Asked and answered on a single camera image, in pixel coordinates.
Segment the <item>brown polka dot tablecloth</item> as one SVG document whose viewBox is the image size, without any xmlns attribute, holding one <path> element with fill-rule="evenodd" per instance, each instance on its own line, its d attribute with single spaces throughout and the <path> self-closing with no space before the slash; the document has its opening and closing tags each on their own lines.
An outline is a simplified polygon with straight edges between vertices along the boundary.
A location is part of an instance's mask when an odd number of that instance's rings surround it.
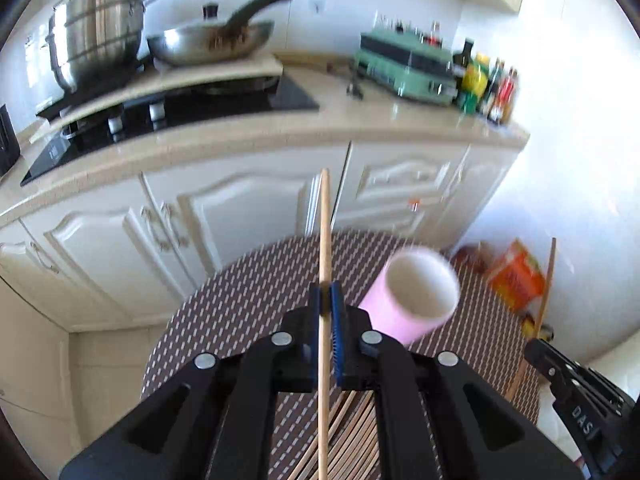
<svg viewBox="0 0 640 480">
<path fill-rule="evenodd" d="M 333 274 L 342 284 L 345 300 L 360 304 L 390 256 L 416 243 L 414 238 L 385 232 L 336 232 Z M 457 353 L 492 388 L 504 393 L 525 344 L 520 326 L 472 266 L 456 262 L 454 268 L 461 285 L 457 311 L 410 348 L 424 356 L 444 350 Z M 293 236 L 249 252 L 213 275 L 168 321 L 146 364 L 141 395 L 150 396 L 202 352 L 234 356 L 273 333 L 286 311 L 306 304 L 317 272 L 317 237 Z"/>
</svg>

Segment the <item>pink cylindrical utensil cup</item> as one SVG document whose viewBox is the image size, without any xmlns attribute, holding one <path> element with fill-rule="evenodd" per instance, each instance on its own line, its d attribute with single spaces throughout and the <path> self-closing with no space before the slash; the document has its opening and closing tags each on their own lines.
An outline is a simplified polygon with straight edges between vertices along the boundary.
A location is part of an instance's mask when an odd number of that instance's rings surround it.
<svg viewBox="0 0 640 480">
<path fill-rule="evenodd" d="M 444 256 L 405 247 L 384 264 L 359 307 L 374 330 L 408 346 L 447 323 L 460 295 L 457 273 Z"/>
</svg>

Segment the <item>orange rice bag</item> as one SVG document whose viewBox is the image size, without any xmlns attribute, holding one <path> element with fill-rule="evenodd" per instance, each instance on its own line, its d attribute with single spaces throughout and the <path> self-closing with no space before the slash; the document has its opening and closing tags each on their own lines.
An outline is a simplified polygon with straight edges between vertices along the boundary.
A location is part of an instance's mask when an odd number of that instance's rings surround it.
<svg viewBox="0 0 640 480">
<path fill-rule="evenodd" d="M 487 270 L 489 287 L 511 312 L 526 308 L 541 297 L 546 279 L 537 259 L 520 240 L 514 240 Z"/>
</svg>

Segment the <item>cream base cabinets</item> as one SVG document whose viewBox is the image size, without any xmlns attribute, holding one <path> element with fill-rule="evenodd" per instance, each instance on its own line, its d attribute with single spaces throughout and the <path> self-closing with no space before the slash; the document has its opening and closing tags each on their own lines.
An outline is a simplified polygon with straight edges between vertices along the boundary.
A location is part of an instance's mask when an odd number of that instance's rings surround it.
<svg viewBox="0 0 640 480">
<path fill-rule="evenodd" d="M 76 451 L 68 337 L 166 321 L 250 250 L 319 225 L 457 243 L 525 140 L 354 131 L 129 142 L 1 187 L 1 405 L 39 472 Z"/>
</svg>

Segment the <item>black glass gas hob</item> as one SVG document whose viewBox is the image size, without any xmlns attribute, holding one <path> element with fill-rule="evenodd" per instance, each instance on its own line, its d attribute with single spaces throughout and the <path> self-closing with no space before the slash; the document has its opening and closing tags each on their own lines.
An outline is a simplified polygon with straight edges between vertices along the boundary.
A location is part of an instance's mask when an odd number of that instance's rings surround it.
<svg viewBox="0 0 640 480">
<path fill-rule="evenodd" d="M 239 115 L 318 109 L 319 104 L 285 74 L 216 81 L 142 96 L 62 127 L 30 166 L 21 185 L 92 152 L 155 131 Z"/>
</svg>

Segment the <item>dark soy sauce bottle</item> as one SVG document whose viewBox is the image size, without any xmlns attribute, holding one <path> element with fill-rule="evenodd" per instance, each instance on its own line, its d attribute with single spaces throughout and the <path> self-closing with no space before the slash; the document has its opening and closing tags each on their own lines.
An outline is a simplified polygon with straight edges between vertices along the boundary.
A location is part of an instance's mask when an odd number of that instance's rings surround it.
<svg viewBox="0 0 640 480">
<path fill-rule="evenodd" d="M 503 77 L 504 62 L 497 58 L 495 67 L 490 73 L 485 93 L 483 94 L 480 102 L 478 102 L 477 110 L 482 116 L 487 117 L 489 115 L 491 107 L 494 105 L 495 99 L 497 97 Z"/>
</svg>

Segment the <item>red label sauce bottle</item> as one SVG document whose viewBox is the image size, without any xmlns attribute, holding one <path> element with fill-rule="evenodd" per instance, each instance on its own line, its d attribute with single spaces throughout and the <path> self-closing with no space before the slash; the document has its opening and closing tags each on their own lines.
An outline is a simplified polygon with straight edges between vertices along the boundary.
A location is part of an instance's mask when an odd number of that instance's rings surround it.
<svg viewBox="0 0 640 480">
<path fill-rule="evenodd" d="M 489 118 L 497 125 L 506 123 L 506 115 L 513 101 L 514 94 L 518 88 L 518 71 L 511 68 L 509 73 L 504 76 L 499 86 L 494 106 L 492 107 Z"/>
</svg>

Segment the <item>beige stone board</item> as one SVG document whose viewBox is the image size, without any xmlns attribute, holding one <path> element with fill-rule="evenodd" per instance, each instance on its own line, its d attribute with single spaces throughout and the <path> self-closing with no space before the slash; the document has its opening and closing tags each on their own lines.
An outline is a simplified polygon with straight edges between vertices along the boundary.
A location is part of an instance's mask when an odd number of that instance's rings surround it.
<svg viewBox="0 0 640 480">
<path fill-rule="evenodd" d="M 258 53 L 242 60 L 207 64 L 190 67 L 174 67 L 167 70 L 145 70 L 134 76 L 124 88 L 107 92 L 88 102 L 72 105 L 70 111 L 62 117 L 48 119 L 28 138 L 35 144 L 51 134 L 60 131 L 64 126 L 78 119 L 84 119 L 94 113 L 102 112 L 110 107 L 146 98 L 169 90 L 190 88 L 199 84 L 211 84 L 216 81 L 246 79 L 263 76 L 280 77 L 283 65 L 271 53 Z"/>
</svg>

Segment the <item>green yellow bottle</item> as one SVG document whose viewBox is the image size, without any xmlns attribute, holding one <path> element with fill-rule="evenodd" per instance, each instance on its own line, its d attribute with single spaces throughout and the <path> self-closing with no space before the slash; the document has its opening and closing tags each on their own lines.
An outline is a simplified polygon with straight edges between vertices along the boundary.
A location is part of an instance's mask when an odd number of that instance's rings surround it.
<svg viewBox="0 0 640 480">
<path fill-rule="evenodd" d="M 488 85 L 490 57 L 478 54 L 469 62 L 462 78 L 458 107 L 464 114 L 475 113 Z"/>
</svg>

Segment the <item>green electric grill cooker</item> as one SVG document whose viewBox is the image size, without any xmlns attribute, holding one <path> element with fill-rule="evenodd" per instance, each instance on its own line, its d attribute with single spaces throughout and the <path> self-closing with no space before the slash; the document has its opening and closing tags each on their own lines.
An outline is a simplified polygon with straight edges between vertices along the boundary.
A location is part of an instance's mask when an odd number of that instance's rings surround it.
<svg viewBox="0 0 640 480">
<path fill-rule="evenodd" d="M 400 98 L 450 105 L 458 94 L 451 52 L 414 32 L 386 27 L 363 32 L 354 64 L 360 76 Z"/>
</svg>

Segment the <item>steel wok with lid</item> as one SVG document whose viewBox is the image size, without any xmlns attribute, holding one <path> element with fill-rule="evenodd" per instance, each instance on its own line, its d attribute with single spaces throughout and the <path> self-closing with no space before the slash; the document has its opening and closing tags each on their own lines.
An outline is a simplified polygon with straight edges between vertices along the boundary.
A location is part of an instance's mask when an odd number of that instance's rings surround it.
<svg viewBox="0 0 640 480">
<path fill-rule="evenodd" d="M 207 15 L 214 6 L 204 6 L 201 21 L 166 29 L 147 36 L 150 55 L 170 66 L 199 66 L 247 58 L 270 39 L 273 20 L 252 23 L 256 14 L 277 3 L 291 0 L 250 0 L 237 8 L 228 20 Z"/>
</svg>

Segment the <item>dark olive oil bottle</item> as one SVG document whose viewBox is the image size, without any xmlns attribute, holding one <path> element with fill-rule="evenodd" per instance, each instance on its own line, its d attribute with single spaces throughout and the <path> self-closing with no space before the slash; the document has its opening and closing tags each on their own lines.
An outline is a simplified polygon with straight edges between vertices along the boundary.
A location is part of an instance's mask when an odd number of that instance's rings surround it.
<svg viewBox="0 0 640 480">
<path fill-rule="evenodd" d="M 454 74 L 454 79 L 456 80 L 456 87 L 458 91 L 461 90 L 463 77 L 471 62 L 473 47 L 474 41 L 470 38 L 466 38 L 463 48 L 452 55 L 451 69 Z"/>
</svg>

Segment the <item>black electric kettle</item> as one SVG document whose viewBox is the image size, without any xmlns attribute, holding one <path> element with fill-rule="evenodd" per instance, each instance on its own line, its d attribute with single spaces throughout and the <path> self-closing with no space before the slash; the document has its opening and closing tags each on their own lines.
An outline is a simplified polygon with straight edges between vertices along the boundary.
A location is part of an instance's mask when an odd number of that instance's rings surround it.
<svg viewBox="0 0 640 480">
<path fill-rule="evenodd" d="M 17 163 L 21 148 L 5 105 L 0 107 L 0 177 L 5 176 Z"/>
</svg>

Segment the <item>stainless steel steamer pot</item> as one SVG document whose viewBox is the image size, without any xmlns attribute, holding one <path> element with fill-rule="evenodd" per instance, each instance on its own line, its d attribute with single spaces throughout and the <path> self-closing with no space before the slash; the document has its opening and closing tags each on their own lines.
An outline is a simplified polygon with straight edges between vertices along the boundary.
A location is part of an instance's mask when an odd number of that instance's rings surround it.
<svg viewBox="0 0 640 480">
<path fill-rule="evenodd" d="M 65 92 L 131 65 L 146 8 L 157 0 L 58 0 L 48 21 L 50 66 Z"/>
</svg>

